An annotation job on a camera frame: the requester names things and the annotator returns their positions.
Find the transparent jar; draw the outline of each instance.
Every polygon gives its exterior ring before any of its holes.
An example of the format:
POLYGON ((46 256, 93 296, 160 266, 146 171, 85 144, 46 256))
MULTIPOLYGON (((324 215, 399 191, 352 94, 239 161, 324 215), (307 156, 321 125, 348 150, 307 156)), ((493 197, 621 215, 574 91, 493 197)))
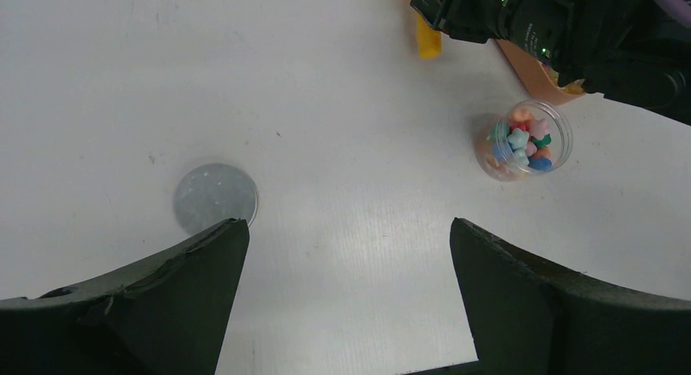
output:
POLYGON ((564 113, 556 106, 538 100, 520 102, 503 116, 491 118, 475 137, 478 163, 492 178, 504 182, 558 169, 569 158, 572 147, 573 132, 564 113), (514 134, 516 128, 522 132, 514 134), (549 142, 546 135, 542 139, 535 137, 543 135, 546 130, 549 142), (525 138, 523 132, 528 134, 528 143, 521 151, 520 142, 525 138))

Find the yellow stick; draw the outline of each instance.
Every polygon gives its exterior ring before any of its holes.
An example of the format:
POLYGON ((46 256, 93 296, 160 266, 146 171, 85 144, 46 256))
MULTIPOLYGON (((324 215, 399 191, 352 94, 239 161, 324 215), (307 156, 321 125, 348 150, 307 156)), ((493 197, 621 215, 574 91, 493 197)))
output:
POLYGON ((442 34, 432 30, 422 16, 416 16, 417 54, 423 59, 433 59, 442 53, 442 34))

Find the white table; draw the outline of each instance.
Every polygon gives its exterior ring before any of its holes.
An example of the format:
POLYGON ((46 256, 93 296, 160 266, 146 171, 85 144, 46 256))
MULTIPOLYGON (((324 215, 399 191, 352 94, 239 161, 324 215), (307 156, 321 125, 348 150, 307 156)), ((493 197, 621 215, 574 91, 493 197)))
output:
POLYGON ((417 59, 407 1, 0 0, 0 298, 183 240, 171 192, 218 159, 261 199, 219 374, 474 360, 455 216, 691 299, 691 128, 583 98, 564 167, 495 182, 469 123, 524 92, 492 44, 417 59))

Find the glass jar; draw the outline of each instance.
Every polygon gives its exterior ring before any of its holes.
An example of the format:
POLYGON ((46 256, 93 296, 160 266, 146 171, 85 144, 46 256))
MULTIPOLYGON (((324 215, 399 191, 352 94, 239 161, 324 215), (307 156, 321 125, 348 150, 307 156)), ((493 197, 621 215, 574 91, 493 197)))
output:
POLYGON ((492 178, 504 182, 558 169, 572 147, 573 132, 564 113, 538 100, 520 102, 503 116, 491 118, 475 137, 478 163, 492 178))

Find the pink star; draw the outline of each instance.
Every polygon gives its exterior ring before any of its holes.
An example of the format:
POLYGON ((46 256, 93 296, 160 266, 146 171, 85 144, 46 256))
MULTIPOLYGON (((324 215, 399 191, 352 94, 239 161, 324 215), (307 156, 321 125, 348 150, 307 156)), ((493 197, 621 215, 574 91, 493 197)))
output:
POLYGON ((530 135, 535 137, 536 140, 544 139, 544 136, 549 135, 550 133, 551 131, 549 129, 549 122, 547 122, 547 118, 533 121, 530 126, 530 135))

